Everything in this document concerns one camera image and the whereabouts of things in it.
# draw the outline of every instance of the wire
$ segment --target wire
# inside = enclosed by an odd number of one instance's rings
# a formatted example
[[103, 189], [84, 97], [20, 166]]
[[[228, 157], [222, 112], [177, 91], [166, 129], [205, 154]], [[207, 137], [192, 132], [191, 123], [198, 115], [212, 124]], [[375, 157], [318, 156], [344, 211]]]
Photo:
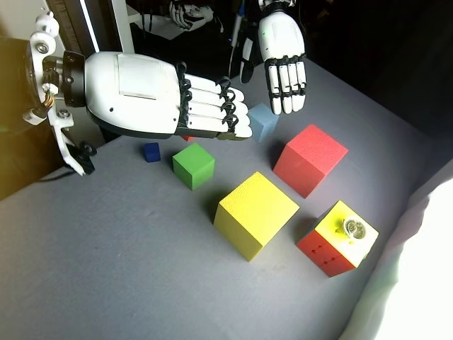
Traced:
[[46, 178], [46, 179], [40, 179], [39, 181], [37, 181], [37, 183], [46, 183], [46, 182], [52, 182], [52, 181], [56, 181], [58, 179], [62, 179], [64, 177], [68, 177], [68, 176], [71, 176], [71, 175], [74, 175], [76, 172], [73, 170], [73, 171], [68, 171], [68, 172], [65, 172], [64, 174], [61, 174], [61, 175], [58, 175], [58, 176], [55, 176], [55, 177], [51, 177], [51, 178]]
[[228, 66], [228, 77], [231, 78], [231, 64], [233, 62], [233, 54], [236, 46], [233, 46], [233, 50], [231, 50], [231, 56], [229, 57], [229, 66]]

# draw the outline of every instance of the table surface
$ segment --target table surface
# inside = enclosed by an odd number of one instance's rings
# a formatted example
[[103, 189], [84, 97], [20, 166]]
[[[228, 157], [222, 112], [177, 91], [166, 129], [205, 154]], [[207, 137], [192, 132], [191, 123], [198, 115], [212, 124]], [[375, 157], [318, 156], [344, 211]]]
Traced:
[[[197, 141], [216, 159], [195, 191], [171, 169], [181, 137], [121, 137], [97, 168], [33, 184], [0, 202], [0, 338], [336, 339], [423, 170], [430, 141], [312, 62], [303, 111], [282, 114], [261, 143]], [[268, 103], [263, 68], [235, 85], [249, 108]], [[303, 199], [273, 172], [286, 142], [315, 124], [349, 149]], [[212, 226], [217, 204], [260, 171], [300, 205], [252, 262]], [[354, 271], [328, 278], [294, 243], [343, 200], [380, 232]]]

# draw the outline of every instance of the bolt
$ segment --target bolt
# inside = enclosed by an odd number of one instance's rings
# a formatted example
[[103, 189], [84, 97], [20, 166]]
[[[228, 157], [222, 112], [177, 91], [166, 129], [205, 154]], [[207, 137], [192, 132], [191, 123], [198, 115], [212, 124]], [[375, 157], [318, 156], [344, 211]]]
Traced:
[[49, 47], [43, 42], [39, 42], [38, 44], [36, 44], [35, 48], [42, 55], [44, 55], [47, 52], [49, 52]]
[[69, 113], [68, 110], [62, 109], [58, 111], [57, 116], [60, 118], [69, 118], [71, 116], [71, 113]]

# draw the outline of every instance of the black cable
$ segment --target black cable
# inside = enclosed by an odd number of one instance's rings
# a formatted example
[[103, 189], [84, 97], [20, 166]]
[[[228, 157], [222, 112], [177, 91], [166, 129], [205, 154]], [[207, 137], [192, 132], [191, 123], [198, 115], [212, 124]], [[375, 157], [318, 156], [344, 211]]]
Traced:
[[37, 183], [46, 183], [46, 182], [52, 182], [52, 181], [56, 181], [58, 179], [62, 179], [64, 177], [68, 177], [68, 176], [71, 176], [71, 175], [74, 175], [76, 172], [73, 170], [73, 171], [68, 171], [68, 172], [65, 172], [64, 174], [61, 174], [61, 175], [58, 175], [58, 176], [55, 176], [55, 177], [51, 177], [51, 178], [46, 178], [46, 179], [40, 179], [39, 181], [37, 181]]

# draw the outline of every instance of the cube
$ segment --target cube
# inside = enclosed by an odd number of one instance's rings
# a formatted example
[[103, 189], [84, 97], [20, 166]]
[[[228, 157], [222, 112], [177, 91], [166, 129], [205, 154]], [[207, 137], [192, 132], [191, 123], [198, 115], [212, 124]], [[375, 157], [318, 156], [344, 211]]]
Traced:
[[198, 143], [173, 156], [173, 170], [176, 176], [192, 190], [214, 175], [214, 166], [214, 157]]
[[261, 142], [268, 135], [271, 135], [278, 121], [278, 115], [274, 115], [272, 110], [263, 103], [250, 109], [248, 117], [250, 118], [252, 137], [257, 142]]
[[279, 188], [255, 172], [220, 201], [214, 226], [251, 261], [298, 209]]
[[194, 137], [189, 137], [189, 136], [181, 136], [183, 139], [185, 139], [187, 142], [192, 142]]
[[[346, 234], [343, 222], [349, 217], [362, 223], [366, 231], [363, 238], [350, 238]], [[297, 247], [331, 277], [357, 268], [371, 250], [378, 234], [378, 231], [339, 200], [297, 242]]]
[[309, 125], [286, 144], [274, 172], [306, 198], [347, 153], [332, 137]]
[[147, 143], [144, 145], [144, 158], [148, 163], [158, 162], [161, 160], [159, 143]]

